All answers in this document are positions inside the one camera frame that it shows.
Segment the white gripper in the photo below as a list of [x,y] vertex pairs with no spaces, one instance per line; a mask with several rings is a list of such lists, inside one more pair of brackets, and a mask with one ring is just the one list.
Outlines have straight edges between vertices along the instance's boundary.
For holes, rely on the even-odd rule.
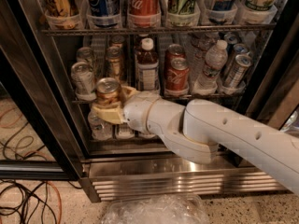
[[95,115],[111,124],[123,124],[125,121],[133,130],[149,134],[147,119],[153,104],[161,98],[159,94],[151,91],[141,91],[130,86],[121,86],[121,103],[113,105],[92,104]]

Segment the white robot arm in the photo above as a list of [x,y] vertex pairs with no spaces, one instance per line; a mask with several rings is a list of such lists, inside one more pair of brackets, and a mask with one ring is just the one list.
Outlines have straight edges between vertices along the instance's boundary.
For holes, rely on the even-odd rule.
[[179,105],[150,91],[132,90],[124,103],[95,104],[92,110],[106,122],[159,136],[187,161],[208,164],[222,145],[299,194],[299,138],[222,105],[203,99]]

